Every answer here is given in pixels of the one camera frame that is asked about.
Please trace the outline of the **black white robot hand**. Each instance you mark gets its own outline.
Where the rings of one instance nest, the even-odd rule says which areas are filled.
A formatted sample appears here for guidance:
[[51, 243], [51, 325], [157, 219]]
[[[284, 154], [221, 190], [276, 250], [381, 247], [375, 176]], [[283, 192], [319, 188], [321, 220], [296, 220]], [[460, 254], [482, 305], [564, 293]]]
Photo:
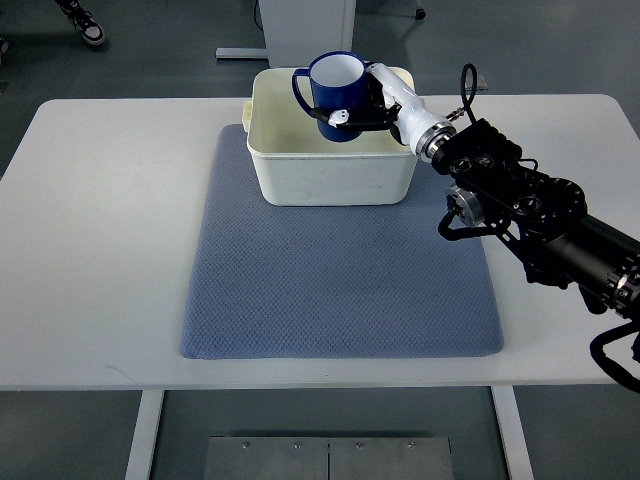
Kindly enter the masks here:
[[408, 146], [424, 162], [431, 161], [456, 135], [451, 121], [429, 111], [424, 100], [388, 66], [368, 64], [366, 78], [370, 98], [364, 107], [312, 107], [311, 118], [340, 132], [388, 130], [396, 142]]

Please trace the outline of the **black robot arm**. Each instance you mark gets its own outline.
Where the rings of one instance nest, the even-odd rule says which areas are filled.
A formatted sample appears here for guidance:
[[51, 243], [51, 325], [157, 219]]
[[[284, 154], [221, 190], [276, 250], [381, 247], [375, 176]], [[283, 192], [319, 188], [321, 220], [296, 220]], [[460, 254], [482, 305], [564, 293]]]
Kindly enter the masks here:
[[613, 310], [624, 318], [591, 341], [590, 355], [612, 380], [637, 392], [638, 378], [605, 348], [639, 336], [638, 241], [589, 215], [576, 183], [542, 173], [520, 146], [476, 118], [477, 80], [475, 66], [466, 64], [460, 95], [469, 127], [426, 149], [434, 169], [455, 182], [439, 234], [449, 241], [493, 235], [521, 262], [528, 282], [560, 289], [575, 283], [589, 312]]

